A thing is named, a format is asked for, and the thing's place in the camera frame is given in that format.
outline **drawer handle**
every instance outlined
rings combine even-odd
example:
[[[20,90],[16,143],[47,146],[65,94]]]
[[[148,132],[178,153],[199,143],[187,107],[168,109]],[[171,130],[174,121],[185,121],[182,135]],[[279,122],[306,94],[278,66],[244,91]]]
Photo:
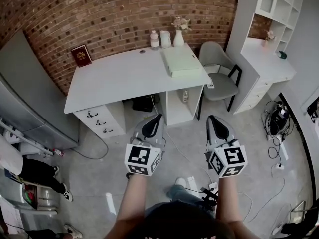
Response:
[[[104,129],[103,133],[110,133],[112,131],[113,131],[113,129],[111,131],[107,131],[107,129]]]
[[[96,121],[96,124],[95,124],[95,125],[104,125],[104,124],[106,124],[106,122],[104,122],[104,123],[101,124],[101,123],[99,123],[99,121],[100,121],[100,120],[98,119],[98,120]]]
[[[97,116],[97,115],[99,115],[99,114],[98,114],[98,113],[96,113],[95,115],[91,115],[91,114],[90,114],[90,111],[88,111],[88,115],[87,115],[87,117],[88,117],[88,118],[91,118],[91,117],[94,117],[94,116]]]

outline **refrigerator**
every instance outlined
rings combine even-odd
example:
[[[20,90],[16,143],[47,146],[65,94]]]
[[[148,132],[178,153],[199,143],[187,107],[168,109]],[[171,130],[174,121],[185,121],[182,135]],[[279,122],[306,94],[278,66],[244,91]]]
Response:
[[[48,76],[22,31],[0,50],[0,117],[50,149],[78,146],[79,120]]]

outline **white wall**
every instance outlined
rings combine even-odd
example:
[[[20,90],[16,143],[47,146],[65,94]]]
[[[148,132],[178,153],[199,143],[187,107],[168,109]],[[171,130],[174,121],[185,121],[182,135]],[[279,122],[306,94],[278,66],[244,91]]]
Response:
[[[287,59],[296,70],[282,94],[292,108],[306,139],[319,196],[319,139],[302,104],[319,89],[319,0],[303,0],[301,13],[286,48]]]
[[[302,105],[319,87],[319,0],[303,0],[286,53],[297,72],[288,86]]]

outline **small plant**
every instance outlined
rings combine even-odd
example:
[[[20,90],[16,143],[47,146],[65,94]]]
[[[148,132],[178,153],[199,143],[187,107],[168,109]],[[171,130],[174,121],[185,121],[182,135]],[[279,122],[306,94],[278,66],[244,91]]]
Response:
[[[182,18],[182,17],[176,17],[172,25],[177,29],[177,30],[182,30],[182,31],[191,31],[191,29],[188,27],[188,24],[190,22],[190,19]]]
[[[266,41],[269,41],[269,40],[275,40],[276,37],[274,36],[274,32],[273,31],[267,31],[267,37],[266,37]]]

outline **gray chair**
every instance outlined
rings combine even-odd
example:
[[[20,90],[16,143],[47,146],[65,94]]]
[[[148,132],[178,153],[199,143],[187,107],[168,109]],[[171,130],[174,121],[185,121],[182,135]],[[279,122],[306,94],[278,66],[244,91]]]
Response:
[[[206,85],[204,86],[203,93],[201,94],[198,108],[197,119],[200,120],[201,106],[203,102],[203,96],[208,100],[217,101],[231,97],[227,111],[230,111],[231,105],[233,104],[235,95],[238,93],[238,84],[242,74],[242,70],[236,65],[224,52],[223,48],[216,42],[206,42],[200,48],[199,61],[205,68],[210,65],[220,65],[230,70],[228,75],[219,73],[208,74],[212,78],[215,88],[209,89]],[[238,71],[236,83],[233,82],[231,76],[235,71]]]

